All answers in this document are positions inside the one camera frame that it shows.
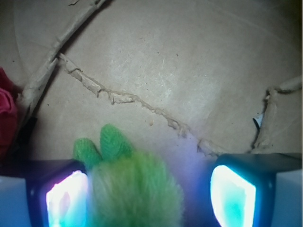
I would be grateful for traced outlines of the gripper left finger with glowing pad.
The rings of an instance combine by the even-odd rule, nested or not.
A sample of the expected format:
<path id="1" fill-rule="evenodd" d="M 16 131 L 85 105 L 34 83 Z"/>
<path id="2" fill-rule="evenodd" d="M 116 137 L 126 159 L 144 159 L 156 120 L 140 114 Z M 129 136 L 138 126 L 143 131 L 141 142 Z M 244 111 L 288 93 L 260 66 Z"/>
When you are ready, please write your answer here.
<path id="1" fill-rule="evenodd" d="M 88 176 L 76 160 L 30 160 L 0 166 L 2 227 L 83 227 Z"/>

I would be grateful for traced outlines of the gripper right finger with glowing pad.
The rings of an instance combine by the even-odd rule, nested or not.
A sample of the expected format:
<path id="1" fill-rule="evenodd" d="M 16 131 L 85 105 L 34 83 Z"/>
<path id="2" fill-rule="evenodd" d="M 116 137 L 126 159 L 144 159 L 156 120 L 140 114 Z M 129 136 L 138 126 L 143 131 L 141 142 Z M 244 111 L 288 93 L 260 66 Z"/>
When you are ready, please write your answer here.
<path id="1" fill-rule="evenodd" d="M 210 196 L 222 227 L 301 227 L 303 157 L 221 155 L 212 171 Z"/>

